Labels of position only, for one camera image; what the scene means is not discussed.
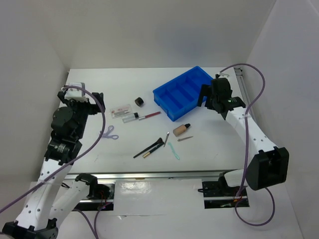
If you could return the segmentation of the purple eyelash curler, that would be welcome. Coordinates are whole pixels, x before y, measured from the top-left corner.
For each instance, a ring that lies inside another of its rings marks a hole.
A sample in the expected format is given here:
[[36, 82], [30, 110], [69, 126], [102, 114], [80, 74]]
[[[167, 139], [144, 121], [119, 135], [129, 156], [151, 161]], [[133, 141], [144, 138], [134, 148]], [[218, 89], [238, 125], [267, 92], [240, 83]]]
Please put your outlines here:
[[119, 138], [119, 136], [116, 134], [112, 134], [114, 129], [115, 129], [115, 127], [113, 125], [108, 126], [107, 131], [102, 133], [101, 138], [117, 140]]

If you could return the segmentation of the beige foundation bottle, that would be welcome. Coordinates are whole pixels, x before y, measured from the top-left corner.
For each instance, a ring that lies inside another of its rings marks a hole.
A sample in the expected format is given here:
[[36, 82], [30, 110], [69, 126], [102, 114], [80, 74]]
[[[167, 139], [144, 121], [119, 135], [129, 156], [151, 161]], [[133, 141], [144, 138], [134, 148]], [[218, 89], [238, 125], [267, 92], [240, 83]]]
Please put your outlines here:
[[182, 124], [180, 125], [179, 127], [175, 128], [173, 130], [173, 134], [178, 137], [180, 136], [181, 134], [183, 134], [184, 132], [186, 132], [188, 130], [188, 128], [190, 127], [190, 124], [187, 123], [187, 124]]

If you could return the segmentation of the metal tweezers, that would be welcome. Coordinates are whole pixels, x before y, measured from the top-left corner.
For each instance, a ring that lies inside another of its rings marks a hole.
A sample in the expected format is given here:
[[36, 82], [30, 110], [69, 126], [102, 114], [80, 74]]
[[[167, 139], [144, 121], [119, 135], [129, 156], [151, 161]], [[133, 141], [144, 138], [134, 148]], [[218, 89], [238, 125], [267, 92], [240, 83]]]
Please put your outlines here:
[[187, 140], [187, 139], [190, 139], [190, 138], [193, 138], [193, 136], [188, 136], [188, 137], [184, 137], [184, 138], [179, 138], [177, 141], [178, 141], [178, 142], [181, 142], [181, 141], [184, 141], [184, 140]]

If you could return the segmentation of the clear tube black cap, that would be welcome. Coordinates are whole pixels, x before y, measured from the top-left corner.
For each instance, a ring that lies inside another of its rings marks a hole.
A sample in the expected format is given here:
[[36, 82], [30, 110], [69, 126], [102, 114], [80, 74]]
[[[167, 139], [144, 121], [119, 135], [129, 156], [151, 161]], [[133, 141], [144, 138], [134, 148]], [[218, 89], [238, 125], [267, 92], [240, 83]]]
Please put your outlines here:
[[122, 121], [123, 121], [123, 123], [128, 123], [128, 122], [134, 121], [138, 118], [139, 118], [138, 113], [131, 113], [131, 114], [127, 114], [127, 115], [123, 116]]

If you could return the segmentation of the silver small tool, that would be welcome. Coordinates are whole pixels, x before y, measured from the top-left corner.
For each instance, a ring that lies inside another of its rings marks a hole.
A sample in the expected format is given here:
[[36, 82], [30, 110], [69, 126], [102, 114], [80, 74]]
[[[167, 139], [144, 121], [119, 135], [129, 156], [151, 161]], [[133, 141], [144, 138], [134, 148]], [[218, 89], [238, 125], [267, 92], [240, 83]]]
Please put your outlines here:
[[168, 138], [169, 138], [169, 132], [166, 133], [166, 137], [165, 137], [165, 140], [164, 140], [164, 144], [163, 144], [163, 147], [165, 147], [167, 141], [168, 141]]

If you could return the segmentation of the small black round jar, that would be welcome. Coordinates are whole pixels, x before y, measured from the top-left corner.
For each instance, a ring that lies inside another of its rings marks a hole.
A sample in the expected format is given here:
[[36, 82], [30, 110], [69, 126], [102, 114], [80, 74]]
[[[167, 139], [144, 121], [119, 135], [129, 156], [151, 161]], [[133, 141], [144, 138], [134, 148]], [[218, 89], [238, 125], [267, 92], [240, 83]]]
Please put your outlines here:
[[135, 104], [138, 107], [142, 107], [144, 105], [144, 100], [141, 97], [138, 97], [138, 98], [135, 99]]

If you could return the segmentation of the red lip gloss tube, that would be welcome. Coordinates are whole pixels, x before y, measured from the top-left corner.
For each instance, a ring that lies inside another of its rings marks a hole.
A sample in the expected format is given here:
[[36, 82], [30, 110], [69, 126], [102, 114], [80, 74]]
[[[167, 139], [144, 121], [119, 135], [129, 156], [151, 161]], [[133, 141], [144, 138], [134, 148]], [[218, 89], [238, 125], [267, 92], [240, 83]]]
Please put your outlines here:
[[145, 119], [148, 119], [148, 118], [151, 118], [151, 117], [154, 117], [154, 116], [157, 116], [161, 114], [161, 112], [155, 112], [155, 113], [151, 113], [151, 114], [148, 114], [148, 115], [145, 115], [145, 116], [142, 116], [142, 117], [139, 117], [138, 120], [145, 120]]

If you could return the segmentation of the teal plastic applicator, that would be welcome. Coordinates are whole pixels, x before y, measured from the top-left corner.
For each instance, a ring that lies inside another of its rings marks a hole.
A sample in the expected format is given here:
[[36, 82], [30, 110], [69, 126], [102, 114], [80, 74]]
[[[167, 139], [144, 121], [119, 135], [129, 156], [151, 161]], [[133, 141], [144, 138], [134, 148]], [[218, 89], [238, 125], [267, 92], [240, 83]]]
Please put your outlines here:
[[172, 151], [174, 157], [175, 157], [177, 160], [180, 160], [180, 157], [179, 157], [179, 155], [176, 153], [176, 151], [175, 151], [175, 149], [174, 149], [172, 143], [171, 143], [171, 142], [168, 142], [167, 144], [168, 144], [168, 146], [170, 147], [170, 149], [171, 149], [171, 151]]

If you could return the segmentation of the green gold mascara pencil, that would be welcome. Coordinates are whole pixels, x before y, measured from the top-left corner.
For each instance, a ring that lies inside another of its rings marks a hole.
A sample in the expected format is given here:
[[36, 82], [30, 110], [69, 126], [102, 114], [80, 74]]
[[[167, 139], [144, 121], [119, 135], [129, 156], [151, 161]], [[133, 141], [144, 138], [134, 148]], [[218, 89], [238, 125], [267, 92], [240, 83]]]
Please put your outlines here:
[[155, 146], [154, 148], [152, 148], [149, 152], [147, 152], [146, 154], [143, 155], [143, 158], [148, 157], [150, 154], [152, 154], [154, 151], [156, 151], [157, 149], [159, 149], [160, 147], [162, 147], [164, 145], [164, 143], [160, 143], [157, 146]]

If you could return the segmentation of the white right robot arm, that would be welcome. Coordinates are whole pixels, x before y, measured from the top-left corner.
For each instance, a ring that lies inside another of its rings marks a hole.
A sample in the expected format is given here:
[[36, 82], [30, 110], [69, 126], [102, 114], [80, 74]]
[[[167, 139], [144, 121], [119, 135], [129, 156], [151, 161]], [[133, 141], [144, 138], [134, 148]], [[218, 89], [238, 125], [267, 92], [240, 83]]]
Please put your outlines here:
[[226, 78], [202, 85], [197, 105], [219, 113], [245, 143], [244, 168], [220, 174], [217, 189], [229, 195], [235, 187], [254, 191], [284, 183], [287, 179], [289, 152], [277, 147], [253, 120], [240, 97], [233, 97]]

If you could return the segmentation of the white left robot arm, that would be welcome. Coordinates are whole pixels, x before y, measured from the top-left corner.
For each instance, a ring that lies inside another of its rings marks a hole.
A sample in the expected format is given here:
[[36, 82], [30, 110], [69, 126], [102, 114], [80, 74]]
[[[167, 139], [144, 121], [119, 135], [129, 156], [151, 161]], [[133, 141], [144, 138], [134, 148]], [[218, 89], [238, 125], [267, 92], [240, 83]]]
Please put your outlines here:
[[55, 239], [62, 222], [78, 203], [84, 199], [105, 202], [110, 188], [99, 184], [98, 178], [81, 173], [59, 199], [56, 198], [65, 176], [78, 158], [89, 115], [104, 114], [104, 96], [91, 93], [95, 103], [79, 93], [68, 96], [60, 91], [58, 98], [65, 105], [52, 116], [51, 140], [44, 155], [44, 162], [37, 184], [19, 198], [29, 197], [23, 210], [12, 222], [7, 222], [1, 233], [11, 239]]

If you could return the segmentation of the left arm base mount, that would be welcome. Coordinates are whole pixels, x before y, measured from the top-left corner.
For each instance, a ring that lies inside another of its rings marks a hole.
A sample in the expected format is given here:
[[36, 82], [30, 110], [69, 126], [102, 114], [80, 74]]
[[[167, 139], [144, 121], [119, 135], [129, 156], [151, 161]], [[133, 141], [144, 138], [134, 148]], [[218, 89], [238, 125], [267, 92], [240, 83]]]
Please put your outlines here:
[[92, 197], [84, 197], [75, 209], [83, 212], [112, 211], [114, 209], [115, 182], [99, 183]]

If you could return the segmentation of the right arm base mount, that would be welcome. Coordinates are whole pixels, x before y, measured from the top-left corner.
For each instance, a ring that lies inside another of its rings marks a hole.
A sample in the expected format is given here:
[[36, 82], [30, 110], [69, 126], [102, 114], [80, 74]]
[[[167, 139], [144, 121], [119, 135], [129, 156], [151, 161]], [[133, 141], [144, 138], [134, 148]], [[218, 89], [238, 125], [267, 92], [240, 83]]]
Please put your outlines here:
[[205, 209], [250, 207], [247, 191], [244, 189], [236, 196], [239, 187], [228, 187], [223, 179], [218, 181], [202, 181], [197, 191], [203, 195]]

